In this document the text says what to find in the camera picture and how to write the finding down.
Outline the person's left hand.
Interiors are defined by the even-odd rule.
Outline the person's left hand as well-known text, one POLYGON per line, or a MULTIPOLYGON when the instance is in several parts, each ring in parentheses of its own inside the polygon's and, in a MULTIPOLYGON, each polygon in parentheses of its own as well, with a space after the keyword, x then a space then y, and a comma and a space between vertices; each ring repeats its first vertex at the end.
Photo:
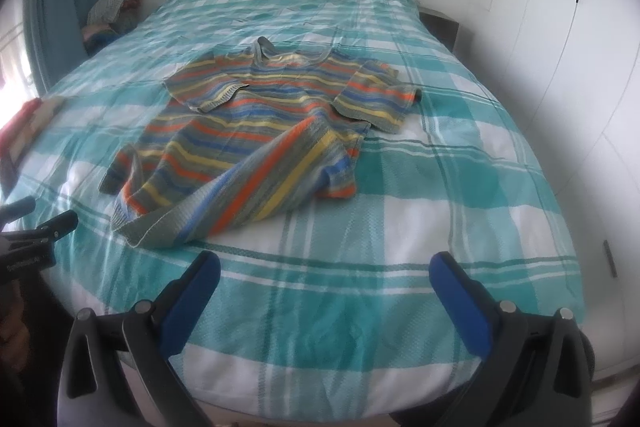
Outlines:
POLYGON ((18 280, 11 282, 8 311, 1 317, 1 364, 10 374, 25 368, 29 356, 30 334, 24 322, 25 303, 18 280))

